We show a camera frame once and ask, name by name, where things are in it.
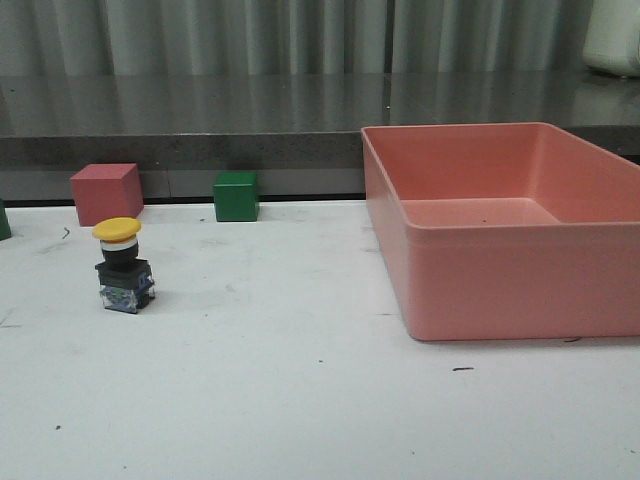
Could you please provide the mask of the pink plastic bin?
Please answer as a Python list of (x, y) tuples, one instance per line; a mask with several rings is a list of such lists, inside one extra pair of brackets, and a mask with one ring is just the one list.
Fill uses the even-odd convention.
[(547, 123), (366, 127), (362, 142), (411, 337), (638, 334), (636, 164)]

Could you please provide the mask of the red cube block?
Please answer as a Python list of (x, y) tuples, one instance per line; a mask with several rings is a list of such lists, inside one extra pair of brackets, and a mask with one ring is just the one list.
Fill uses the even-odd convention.
[(137, 217), (144, 208), (135, 163), (89, 164), (70, 178), (81, 226), (113, 217)]

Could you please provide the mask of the green cube block left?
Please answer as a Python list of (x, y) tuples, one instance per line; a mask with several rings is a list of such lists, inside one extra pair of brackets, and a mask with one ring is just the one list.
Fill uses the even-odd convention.
[(10, 223), (7, 217), (4, 201), (0, 200), (0, 240), (9, 239), (12, 236)]

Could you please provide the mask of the green cube block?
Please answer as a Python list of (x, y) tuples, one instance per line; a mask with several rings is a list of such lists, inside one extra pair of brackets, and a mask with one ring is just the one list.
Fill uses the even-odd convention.
[(255, 222), (259, 215), (257, 173), (220, 173), (213, 185), (213, 198), (218, 222)]
[(10, 223), (7, 217), (4, 201), (0, 200), (0, 240), (9, 239), (12, 236)]

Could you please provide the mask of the green cube block right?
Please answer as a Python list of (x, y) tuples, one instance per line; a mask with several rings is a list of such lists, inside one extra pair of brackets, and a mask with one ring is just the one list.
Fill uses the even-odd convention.
[(255, 222), (259, 215), (257, 173), (220, 173), (213, 185), (213, 198), (218, 222)]

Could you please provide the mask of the grey stone counter ledge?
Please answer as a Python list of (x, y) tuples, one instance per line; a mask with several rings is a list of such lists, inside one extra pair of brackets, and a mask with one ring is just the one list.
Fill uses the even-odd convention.
[(5, 77), (1, 195), (67, 204), (71, 176), (134, 163), (153, 203), (251, 170), (269, 199), (361, 198), (365, 126), (551, 123), (639, 157), (639, 83), (587, 71)]

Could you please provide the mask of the yellow push button switch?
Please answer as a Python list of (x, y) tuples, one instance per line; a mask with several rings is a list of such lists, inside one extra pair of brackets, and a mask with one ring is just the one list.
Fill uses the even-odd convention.
[(137, 314), (155, 298), (151, 266), (138, 257), (137, 234), (141, 228), (136, 218), (114, 217), (97, 223), (92, 229), (103, 255), (103, 261), (95, 265), (95, 270), (105, 309)]

